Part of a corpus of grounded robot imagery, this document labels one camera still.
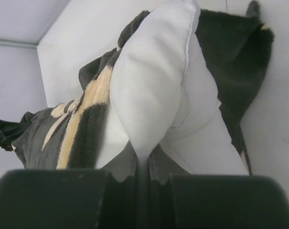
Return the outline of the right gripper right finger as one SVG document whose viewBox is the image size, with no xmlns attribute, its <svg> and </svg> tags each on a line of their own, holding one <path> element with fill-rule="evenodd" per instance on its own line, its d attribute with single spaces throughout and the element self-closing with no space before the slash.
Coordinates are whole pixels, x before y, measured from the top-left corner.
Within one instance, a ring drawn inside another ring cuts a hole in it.
<svg viewBox="0 0 289 229">
<path fill-rule="evenodd" d="M 153 229 L 289 229 L 289 201 L 270 178 L 191 175 L 159 146 L 149 171 Z"/>
</svg>

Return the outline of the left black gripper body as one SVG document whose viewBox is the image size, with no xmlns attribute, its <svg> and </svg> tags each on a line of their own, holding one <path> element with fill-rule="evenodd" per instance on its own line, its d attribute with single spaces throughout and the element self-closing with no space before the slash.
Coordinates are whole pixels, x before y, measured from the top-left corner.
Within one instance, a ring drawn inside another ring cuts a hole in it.
<svg viewBox="0 0 289 229">
<path fill-rule="evenodd" d="M 13 151 L 11 143 L 27 129 L 27 123 L 9 122 L 0 119 L 0 148 Z"/>
</svg>

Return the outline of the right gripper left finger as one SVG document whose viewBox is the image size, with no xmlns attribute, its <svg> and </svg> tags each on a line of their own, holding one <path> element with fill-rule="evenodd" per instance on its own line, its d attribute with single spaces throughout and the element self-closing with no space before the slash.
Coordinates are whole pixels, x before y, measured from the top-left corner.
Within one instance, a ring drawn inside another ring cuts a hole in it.
<svg viewBox="0 0 289 229">
<path fill-rule="evenodd" d="M 0 179 L 0 229 L 133 229 L 131 144 L 99 170 L 13 170 Z"/>
</svg>

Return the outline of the black beige patterned pillowcase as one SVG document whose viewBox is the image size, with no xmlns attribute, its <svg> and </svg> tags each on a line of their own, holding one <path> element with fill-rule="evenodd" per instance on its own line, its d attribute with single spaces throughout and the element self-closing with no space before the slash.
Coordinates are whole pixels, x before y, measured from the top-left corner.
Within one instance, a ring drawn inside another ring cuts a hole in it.
<svg viewBox="0 0 289 229">
<path fill-rule="evenodd" d="M 80 97 L 23 116 L 21 123 L 27 123 L 27 129 L 11 145 L 26 169 L 97 169 L 114 66 L 124 45 L 151 12 L 137 15 L 121 32 L 114 49 L 80 69 Z M 200 9 L 195 35 L 216 83 L 231 143 L 250 175 L 241 120 L 265 79 L 274 34 L 262 22 L 259 3 L 253 0 L 245 16 Z"/>
</svg>

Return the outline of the white pillow insert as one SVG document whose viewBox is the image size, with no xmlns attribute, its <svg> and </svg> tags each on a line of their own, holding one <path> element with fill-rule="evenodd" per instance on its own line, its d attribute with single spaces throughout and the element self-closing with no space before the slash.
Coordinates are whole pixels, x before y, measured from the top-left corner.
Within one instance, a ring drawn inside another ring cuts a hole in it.
<svg viewBox="0 0 289 229">
<path fill-rule="evenodd" d="M 199 15 L 194 0 L 168 1 L 124 45 L 111 77 L 96 168 L 131 143 L 140 165 L 160 146 L 191 174 L 248 175 L 195 35 Z"/>
</svg>

